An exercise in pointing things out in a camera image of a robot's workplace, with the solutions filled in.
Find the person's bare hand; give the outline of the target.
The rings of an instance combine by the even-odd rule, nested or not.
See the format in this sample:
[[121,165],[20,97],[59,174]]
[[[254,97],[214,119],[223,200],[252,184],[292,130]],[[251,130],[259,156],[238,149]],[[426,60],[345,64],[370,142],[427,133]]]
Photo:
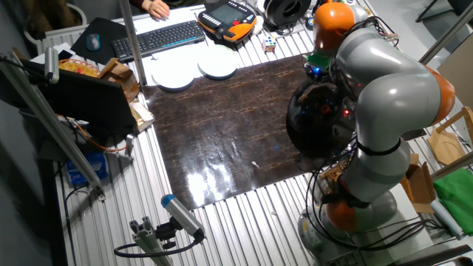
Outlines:
[[143,0],[141,7],[155,18],[168,18],[170,15],[169,6],[162,0]]

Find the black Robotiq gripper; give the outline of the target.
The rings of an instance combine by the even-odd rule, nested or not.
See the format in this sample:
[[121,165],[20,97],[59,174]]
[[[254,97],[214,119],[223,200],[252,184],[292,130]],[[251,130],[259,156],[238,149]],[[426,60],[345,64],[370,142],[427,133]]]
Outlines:
[[316,82],[331,82],[328,68],[323,66],[314,66],[308,62],[304,63],[304,71],[309,79]]

